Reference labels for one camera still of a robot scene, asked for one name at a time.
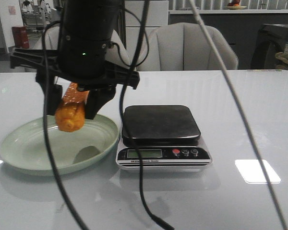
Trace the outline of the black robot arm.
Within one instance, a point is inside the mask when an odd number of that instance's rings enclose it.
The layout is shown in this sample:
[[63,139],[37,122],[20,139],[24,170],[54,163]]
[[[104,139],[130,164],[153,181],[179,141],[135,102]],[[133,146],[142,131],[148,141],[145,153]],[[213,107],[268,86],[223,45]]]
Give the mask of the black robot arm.
[[62,98],[60,77],[89,93],[85,117],[93,119],[116,93],[118,84],[137,88],[139,74],[106,60],[121,9],[119,0],[69,0],[64,4],[56,50],[15,48],[11,67],[36,69],[44,93],[44,115],[55,114]]

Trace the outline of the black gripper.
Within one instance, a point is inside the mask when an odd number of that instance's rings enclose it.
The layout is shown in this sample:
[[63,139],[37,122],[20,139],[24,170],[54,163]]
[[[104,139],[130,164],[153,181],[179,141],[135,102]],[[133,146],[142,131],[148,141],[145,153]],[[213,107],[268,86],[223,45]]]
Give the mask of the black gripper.
[[41,49],[15,48],[10,55],[10,66],[36,70],[36,82],[44,96],[48,94],[47,115],[54,115],[62,98],[62,86],[57,78],[78,83],[81,91],[90,91],[85,105],[85,118],[93,120],[98,111],[116,94],[118,84],[136,89],[140,77],[136,71],[106,59],[113,45],[112,38],[87,40],[63,36],[58,48],[47,49],[42,38]]

